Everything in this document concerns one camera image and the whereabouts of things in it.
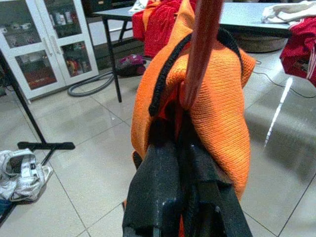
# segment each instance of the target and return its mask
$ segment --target orange sweater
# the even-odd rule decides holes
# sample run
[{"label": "orange sweater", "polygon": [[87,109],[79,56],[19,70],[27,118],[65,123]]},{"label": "orange sweater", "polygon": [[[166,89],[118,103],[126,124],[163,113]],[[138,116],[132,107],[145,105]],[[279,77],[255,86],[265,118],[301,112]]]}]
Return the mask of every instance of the orange sweater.
[{"label": "orange sweater", "polygon": [[[189,0],[183,0],[168,45],[152,60],[137,90],[132,118],[131,139],[136,152],[145,157],[149,129],[155,117],[149,105],[158,75],[174,47],[192,32],[194,12]],[[161,97],[161,107],[179,83],[185,80],[188,50],[184,50],[168,73]],[[228,174],[240,199],[249,172],[250,144],[243,110],[242,87],[254,68],[255,60],[240,51],[241,65],[235,53],[216,42],[202,82],[201,90],[190,109],[192,123],[204,146]]]}]

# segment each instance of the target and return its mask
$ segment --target red garment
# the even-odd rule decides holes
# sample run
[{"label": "red garment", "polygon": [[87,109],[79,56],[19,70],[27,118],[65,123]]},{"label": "red garment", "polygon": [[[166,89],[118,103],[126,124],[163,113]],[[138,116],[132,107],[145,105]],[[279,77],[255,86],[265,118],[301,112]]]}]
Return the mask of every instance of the red garment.
[{"label": "red garment", "polygon": [[292,36],[280,55],[284,71],[316,86],[316,17],[301,19],[290,31]]},{"label": "red garment", "polygon": [[[147,29],[142,19],[143,11],[132,17],[133,34],[145,42],[145,55],[154,57],[167,45],[182,0],[164,0],[151,13]],[[190,0],[193,10],[196,0]]]}]

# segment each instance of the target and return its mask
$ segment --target white cloth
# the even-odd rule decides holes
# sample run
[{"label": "white cloth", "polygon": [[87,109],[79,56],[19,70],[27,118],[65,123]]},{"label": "white cloth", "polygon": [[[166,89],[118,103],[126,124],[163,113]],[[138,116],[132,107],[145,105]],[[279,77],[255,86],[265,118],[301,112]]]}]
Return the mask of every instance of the white cloth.
[{"label": "white cloth", "polygon": [[138,12],[144,10],[147,6],[148,0],[136,0],[134,6],[129,10],[129,12]]},{"label": "white cloth", "polygon": [[287,23],[316,16],[316,1],[302,1],[291,4],[276,4],[266,7],[262,13],[263,23]]},{"label": "white cloth", "polygon": [[36,164],[29,150],[0,152],[0,198],[9,201],[34,201],[53,170]]}]

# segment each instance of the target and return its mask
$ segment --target gray table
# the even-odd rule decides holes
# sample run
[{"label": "gray table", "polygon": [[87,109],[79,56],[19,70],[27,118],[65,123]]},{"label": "gray table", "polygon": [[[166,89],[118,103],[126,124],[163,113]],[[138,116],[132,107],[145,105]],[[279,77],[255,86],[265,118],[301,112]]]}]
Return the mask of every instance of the gray table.
[{"label": "gray table", "polygon": [[[250,2],[226,2],[222,11],[220,26],[226,30],[234,33],[248,33],[261,36],[274,36],[288,38],[291,33],[288,29],[288,24],[264,24],[261,23],[261,15],[263,9],[267,6],[274,5],[275,3],[250,3]],[[94,12],[96,16],[102,16],[105,32],[107,36],[108,49],[111,59],[111,65],[115,80],[115,86],[118,95],[118,101],[121,102],[121,94],[119,89],[119,81],[116,73],[115,59],[113,47],[123,45],[133,41],[133,39],[122,40],[128,21],[132,21],[134,13],[128,12],[131,7],[123,7],[113,10]],[[123,28],[120,34],[119,42],[112,44],[108,20],[121,20],[124,21]]]}]

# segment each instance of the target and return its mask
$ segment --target gray hose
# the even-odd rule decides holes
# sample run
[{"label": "gray hose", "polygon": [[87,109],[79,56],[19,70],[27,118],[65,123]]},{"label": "gray hose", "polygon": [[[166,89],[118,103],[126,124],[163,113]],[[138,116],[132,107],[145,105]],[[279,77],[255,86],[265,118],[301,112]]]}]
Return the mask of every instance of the gray hose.
[{"label": "gray hose", "polygon": [[[108,87],[114,80],[114,76],[111,75],[113,74],[112,72],[107,72],[107,73],[104,73],[104,74],[101,74],[101,75],[98,75],[98,76],[95,76],[93,78],[90,78],[88,80],[85,80],[85,81],[82,81],[82,82],[79,82],[75,85],[72,85],[71,87],[69,87],[68,89],[68,94],[70,96],[74,96],[74,97],[82,97],[82,96],[87,96],[87,95],[92,95],[94,93],[97,93],[99,92],[100,90],[103,90],[104,88]],[[108,75],[111,75],[110,78],[101,86],[95,88],[95,89],[92,89],[90,91],[86,91],[86,92],[80,92],[80,93],[74,93],[73,90],[76,89],[77,87],[79,86],[82,86],[82,85],[85,85],[85,84],[88,84],[88,83],[91,83],[91,82],[94,82],[94,81],[97,81],[97,80],[101,80],[103,77],[106,77]]]}]

